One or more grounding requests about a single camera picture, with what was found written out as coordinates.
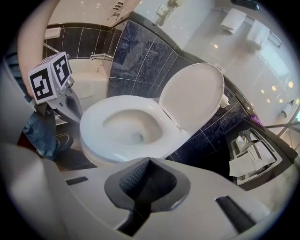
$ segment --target telephone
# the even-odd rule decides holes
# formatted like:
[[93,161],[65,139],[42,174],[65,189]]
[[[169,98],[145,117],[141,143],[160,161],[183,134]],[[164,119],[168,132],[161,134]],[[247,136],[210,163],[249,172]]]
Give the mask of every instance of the telephone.
[[175,9],[179,6],[181,6],[184,3],[185,0],[169,0],[169,5],[171,8],[169,8],[167,11],[165,11],[165,14],[162,16],[161,20],[158,22],[159,26],[164,25],[167,18],[172,14],[172,12],[175,11]]

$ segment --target sneaker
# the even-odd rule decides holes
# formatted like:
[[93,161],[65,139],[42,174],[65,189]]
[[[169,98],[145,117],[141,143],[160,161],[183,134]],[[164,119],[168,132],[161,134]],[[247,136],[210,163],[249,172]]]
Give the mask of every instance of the sneaker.
[[74,142],[73,138],[68,134],[59,136],[58,141],[60,142],[60,148],[58,151],[63,151],[70,148]]

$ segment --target toilet lid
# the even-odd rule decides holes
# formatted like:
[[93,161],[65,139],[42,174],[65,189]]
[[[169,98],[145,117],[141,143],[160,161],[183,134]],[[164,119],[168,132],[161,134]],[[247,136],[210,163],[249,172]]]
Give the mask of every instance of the toilet lid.
[[223,93],[222,73],[211,64],[197,63],[169,80],[159,105],[179,128],[197,131],[214,115]]

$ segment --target leg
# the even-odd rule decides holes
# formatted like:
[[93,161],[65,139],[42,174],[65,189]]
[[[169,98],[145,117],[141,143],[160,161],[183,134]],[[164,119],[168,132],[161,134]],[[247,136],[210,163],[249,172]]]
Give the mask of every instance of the leg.
[[50,160],[55,158],[60,142],[56,140],[55,116],[52,112],[47,112],[44,117],[34,112],[23,132],[41,156]]

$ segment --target wall outlet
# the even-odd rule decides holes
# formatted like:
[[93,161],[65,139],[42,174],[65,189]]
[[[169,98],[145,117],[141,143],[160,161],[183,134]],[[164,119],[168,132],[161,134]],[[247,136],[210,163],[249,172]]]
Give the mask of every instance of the wall outlet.
[[221,65],[219,65],[219,64],[215,64],[214,65],[221,73],[224,73],[225,72],[225,69],[221,66]]
[[169,10],[169,8],[162,4],[162,5],[160,5],[160,7],[159,7],[159,9],[157,10],[156,13],[160,16],[163,16],[163,15],[165,15],[165,12],[168,11],[168,10]]

